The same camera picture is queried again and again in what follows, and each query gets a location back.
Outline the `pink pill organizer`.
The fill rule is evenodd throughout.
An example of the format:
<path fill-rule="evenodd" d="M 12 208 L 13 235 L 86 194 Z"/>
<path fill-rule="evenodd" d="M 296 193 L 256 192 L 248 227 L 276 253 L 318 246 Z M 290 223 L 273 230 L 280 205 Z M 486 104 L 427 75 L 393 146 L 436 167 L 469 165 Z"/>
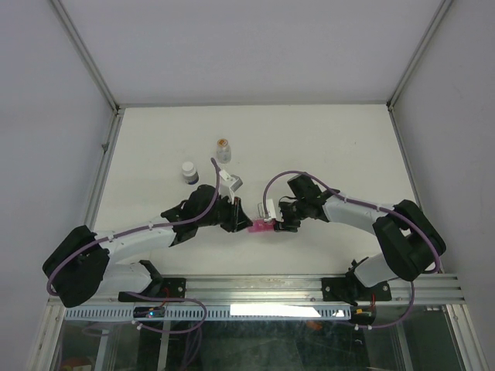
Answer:
<path fill-rule="evenodd" d="M 274 220 L 257 219 L 252 221 L 252 225 L 248 227 L 249 233 L 266 233 L 274 231 Z"/>

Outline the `white blue pill bottle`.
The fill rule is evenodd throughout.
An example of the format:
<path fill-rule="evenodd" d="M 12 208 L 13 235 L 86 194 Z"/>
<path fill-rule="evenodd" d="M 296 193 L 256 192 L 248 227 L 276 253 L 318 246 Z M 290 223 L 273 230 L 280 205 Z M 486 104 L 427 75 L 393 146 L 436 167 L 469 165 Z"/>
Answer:
<path fill-rule="evenodd" d="M 196 166 L 192 162 L 182 163 L 181 170 L 186 184 L 194 185 L 199 181 L 199 174 L 196 170 Z"/>

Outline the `clear glass pill bottle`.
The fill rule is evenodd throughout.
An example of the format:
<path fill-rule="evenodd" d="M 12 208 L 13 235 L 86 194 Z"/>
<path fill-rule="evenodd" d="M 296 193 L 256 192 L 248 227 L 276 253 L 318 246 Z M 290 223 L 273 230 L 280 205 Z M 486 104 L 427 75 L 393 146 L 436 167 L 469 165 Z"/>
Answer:
<path fill-rule="evenodd" d="M 217 161 L 221 164 L 227 164 L 231 161 L 232 154 L 231 154 L 231 148 L 229 142 L 226 147 L 220 147 L 217 145 L 216 158 Z"/>

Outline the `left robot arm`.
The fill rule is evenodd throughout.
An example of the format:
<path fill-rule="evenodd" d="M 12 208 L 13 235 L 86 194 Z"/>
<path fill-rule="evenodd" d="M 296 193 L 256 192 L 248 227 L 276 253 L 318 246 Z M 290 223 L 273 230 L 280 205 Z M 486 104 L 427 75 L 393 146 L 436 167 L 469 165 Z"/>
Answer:
<path fill-rule="evenodd" d="M 162 293 L 162 275 L 151 262 L 125 264 L 128 258 L 193 239 L 202 227 L 236 233 L 252 226 L 237 196 L 222 196 L 212 185 L 200 185 L 188 199 L 142 226 L 121 232 L 95 233 L 88 226 L 72 229 L 43 263 L 47 291 L 66 308 L 82 305 L 96 294 L 131 293 L 145 300 Z"/>

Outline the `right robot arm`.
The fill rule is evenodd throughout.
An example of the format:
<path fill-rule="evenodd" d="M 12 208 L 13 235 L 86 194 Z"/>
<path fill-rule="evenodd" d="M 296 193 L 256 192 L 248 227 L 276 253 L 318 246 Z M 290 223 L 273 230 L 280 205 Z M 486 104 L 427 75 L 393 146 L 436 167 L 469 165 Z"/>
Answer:
<path fill-rule="evenodd" d="M 282 219 L 275 230 L 296 232 L 306 219 L 345 224 L 377 238 L 381 252 L 356 262 L 346 292 L 363 299 L 374 286 L 390 279 L 413 282 L 421 274 L 439 272 L 446 244 L 417 204 L 404 199 L 391 206 L 345 196 L 304 172 L 293 172 L 293 197 L 279 202 Z"/>

